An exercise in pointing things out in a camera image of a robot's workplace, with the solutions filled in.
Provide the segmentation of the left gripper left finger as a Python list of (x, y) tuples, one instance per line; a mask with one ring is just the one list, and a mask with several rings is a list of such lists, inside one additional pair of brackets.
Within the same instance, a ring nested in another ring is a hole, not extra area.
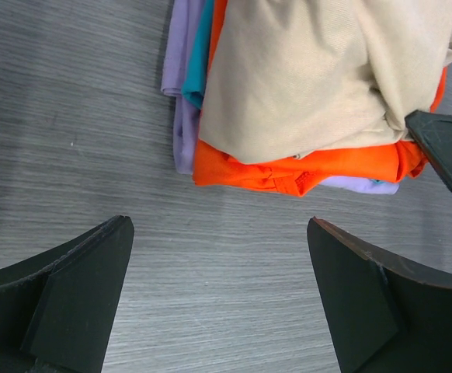
[(0, 372), (100, 372), (133, 241), (118, 215), (0, 269)]

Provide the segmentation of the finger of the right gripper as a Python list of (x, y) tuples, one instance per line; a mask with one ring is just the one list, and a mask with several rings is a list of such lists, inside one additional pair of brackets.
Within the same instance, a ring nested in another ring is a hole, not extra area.
[(452, 193), (452, 116), (416, 111), (405, 118), (409, 134)]

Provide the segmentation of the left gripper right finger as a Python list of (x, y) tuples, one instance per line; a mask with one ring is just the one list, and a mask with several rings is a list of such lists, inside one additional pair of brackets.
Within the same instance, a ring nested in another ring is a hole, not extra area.
[(308, 247), (342, 372), (452, 372), (452, 274), (312, 218)]

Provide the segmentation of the beige t shirt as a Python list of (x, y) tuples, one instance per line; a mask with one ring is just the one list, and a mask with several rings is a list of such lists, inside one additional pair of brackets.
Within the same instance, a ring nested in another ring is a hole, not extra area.
[(199, 137), (245, 164), (389, 145), (452, 63), (452, 1), (230, 1)]

